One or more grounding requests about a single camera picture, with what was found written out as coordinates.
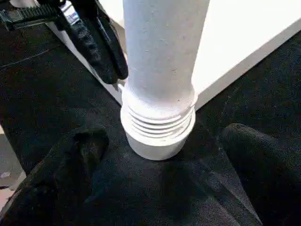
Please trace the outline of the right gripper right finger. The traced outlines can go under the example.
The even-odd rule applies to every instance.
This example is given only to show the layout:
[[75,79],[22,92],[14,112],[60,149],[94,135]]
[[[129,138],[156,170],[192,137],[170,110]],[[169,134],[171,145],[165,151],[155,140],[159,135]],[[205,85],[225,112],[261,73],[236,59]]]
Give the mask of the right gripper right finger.
[[265,226],[301,224],[301,143],[230,124],[221,144]]

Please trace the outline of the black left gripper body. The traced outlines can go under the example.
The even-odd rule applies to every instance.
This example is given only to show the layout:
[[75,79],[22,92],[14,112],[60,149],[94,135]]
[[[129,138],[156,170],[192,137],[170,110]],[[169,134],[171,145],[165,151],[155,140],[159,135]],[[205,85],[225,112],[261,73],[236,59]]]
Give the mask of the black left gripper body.
[[96,20],[98,16],[104,16],[105,11],[98,0],[38,0],[41,5],[49,4],[59,7],[61,10],[65,6],[72,6],[80,19]]

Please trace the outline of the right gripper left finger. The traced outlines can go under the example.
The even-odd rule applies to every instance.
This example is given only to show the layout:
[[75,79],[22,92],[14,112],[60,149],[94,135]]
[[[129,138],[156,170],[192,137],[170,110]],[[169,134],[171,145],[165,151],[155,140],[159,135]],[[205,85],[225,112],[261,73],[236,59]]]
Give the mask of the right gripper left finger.
[[21,182],[0,212],[2,226],[72,226],[91,193],[92,177],[107,150],[103,129],[63,136]]

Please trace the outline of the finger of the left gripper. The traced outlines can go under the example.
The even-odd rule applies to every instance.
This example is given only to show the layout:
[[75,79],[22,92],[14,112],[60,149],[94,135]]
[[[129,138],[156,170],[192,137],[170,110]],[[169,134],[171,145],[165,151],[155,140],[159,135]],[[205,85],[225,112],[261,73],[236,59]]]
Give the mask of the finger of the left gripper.
[[106,14],[97,15],[97,25],[100,36],[111,58],[117,78],[125,80],[128,77],[128,66],[122,46],[111,19]]
[[116,71],[109,54],[103,46],[97,45],[85,23],[79,20],[74,24],[65,24],[65,31],[76,50],[92,66],[102,81],[106,84],[116,83]]

